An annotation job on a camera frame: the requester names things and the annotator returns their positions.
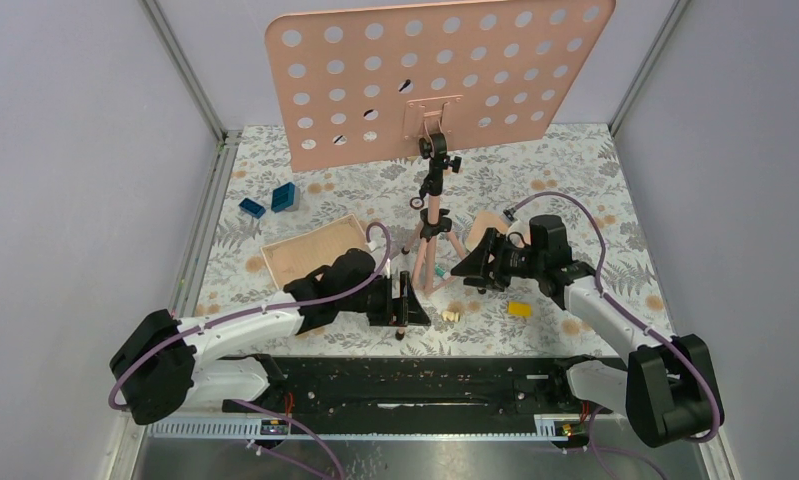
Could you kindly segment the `beige lined letter paper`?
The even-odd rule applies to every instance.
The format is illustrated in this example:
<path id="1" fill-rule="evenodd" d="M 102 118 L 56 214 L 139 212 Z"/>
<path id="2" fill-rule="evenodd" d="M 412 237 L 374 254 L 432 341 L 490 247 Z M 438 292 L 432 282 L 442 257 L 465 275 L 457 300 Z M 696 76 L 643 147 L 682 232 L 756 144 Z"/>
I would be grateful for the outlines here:
<path id="1" fill-rule="evenodd" d="M 350 249 L 368 250 L 364 229 L 354 214 L 310 232 L 261 247 L 265 264 L 279 289 L 323 265 L 331 265 Z"/>

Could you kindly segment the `pink perforated music stand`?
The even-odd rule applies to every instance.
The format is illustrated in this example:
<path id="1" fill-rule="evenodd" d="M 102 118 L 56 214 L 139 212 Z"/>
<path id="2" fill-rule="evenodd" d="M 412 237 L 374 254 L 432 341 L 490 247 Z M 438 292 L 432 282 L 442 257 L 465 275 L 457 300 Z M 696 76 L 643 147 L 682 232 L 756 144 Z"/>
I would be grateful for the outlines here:
<path id="1" fill-rule="evenodd" d="M 428 172 L 414 291 L 434 289 L 442 205 L 461 152 L 541 138 L 615 11 L 612 1 L 465 1 L 288 14 L 264 35 L 290 166 L 417 155 Z"/>

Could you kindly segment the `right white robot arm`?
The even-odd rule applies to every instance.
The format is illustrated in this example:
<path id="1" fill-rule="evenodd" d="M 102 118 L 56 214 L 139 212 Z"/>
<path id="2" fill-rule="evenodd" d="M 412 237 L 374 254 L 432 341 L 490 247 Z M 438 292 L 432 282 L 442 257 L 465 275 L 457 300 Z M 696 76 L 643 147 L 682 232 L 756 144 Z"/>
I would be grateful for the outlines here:
<path id="1" fill-rule="evenodd" d="M 451 270 L 464 284 L 503 291 L 512 279 L 531 279 L 563 311 L 588 324 L 623 361 L 622 368 L 580 360 L 548 386 L 550 402 L 572 412 L 586 400 L 621 414 L 649 447 L 677 440 L 707 441 L 725 411 L 707 344 L 697 335 L 671 336 L 639 320 L 608 292 L 597 271 L 574 259 L 556 215 L 528 224 L 529 239 L 514 243 L 495 228 Z"/>

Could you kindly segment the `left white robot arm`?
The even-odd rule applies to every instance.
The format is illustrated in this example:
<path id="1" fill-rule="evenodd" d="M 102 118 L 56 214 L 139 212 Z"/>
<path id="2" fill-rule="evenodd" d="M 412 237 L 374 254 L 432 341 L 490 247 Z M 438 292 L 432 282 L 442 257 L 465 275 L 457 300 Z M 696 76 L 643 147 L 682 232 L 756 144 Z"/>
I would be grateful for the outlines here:
<path id="1" fill-rule="evenodd" d="M 165 309 L 148 314 L 109 362 L 116 380 L 109 405 L 138 425 L 225 400 L 274 410 L 284 401 L 283 381 L 259 360 L 235 353 L 327 326 L 342 312 L 362 314 L 372 327 L 431 324 L 409 272 L 392 275 L 387 261 L 350 249 L 241 311 L 182 319 Z"/>

